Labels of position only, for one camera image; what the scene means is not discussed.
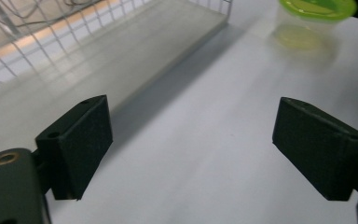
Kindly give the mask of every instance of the green lid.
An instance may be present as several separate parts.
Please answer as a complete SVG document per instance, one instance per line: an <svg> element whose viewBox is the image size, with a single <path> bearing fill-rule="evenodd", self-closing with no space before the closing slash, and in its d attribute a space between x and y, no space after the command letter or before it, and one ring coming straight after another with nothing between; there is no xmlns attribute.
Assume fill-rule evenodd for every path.
<svg viewBox="0 0 358 224"><path fill-rule="evenodd" d="M353 0L280 0L289 12L308 19L343 21L357 9Z"/></svg>

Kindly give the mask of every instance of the plastic container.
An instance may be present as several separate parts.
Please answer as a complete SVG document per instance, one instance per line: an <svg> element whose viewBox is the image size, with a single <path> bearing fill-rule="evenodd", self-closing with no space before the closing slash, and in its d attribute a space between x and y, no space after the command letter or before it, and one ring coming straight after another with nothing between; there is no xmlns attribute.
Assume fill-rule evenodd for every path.
<svg viewBox="0 0 358 224"><path fill-rule="evenodd" d="M280 0L275 37L291 49L317 49L357 9L353 0Z"/></svg>

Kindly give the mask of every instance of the wire basket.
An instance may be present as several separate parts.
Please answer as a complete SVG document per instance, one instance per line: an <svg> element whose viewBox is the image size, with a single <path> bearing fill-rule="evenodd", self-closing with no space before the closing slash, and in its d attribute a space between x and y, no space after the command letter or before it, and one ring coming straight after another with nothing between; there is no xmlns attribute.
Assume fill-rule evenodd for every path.
<svg viewBox="0 0 358 224"><path fill-rule="evenodd" d="M0 0L0 84L52 58L153 0ZM192 0L228 15L229 0Z"/></svg>

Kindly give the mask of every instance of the wire grid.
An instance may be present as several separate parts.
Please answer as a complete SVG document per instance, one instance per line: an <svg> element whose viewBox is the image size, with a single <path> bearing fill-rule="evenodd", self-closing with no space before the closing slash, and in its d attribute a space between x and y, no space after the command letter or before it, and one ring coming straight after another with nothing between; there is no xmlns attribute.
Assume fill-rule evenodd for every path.
<svg viewBox="0 0 358 224"><path fill-rule="evenodd" d="M81 47L84 37L155 0L14 1L0 0L5 12L0 14L0 84L26 71L37 72L41 62L54 63L54 55ZM227 16L232 7L232 0L188 1Z"/></svg>

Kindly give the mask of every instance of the brass insert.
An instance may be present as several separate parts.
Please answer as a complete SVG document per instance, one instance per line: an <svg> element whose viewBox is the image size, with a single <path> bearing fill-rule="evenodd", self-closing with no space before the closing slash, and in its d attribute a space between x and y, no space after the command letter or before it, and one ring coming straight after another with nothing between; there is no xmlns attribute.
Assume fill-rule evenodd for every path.
<svg viewBox="0 0 358 224"><path fill-rule="evenodd" d="M16 161L19 158L18 152L8 152L0 155L0 165L6 165Z"/></svg>

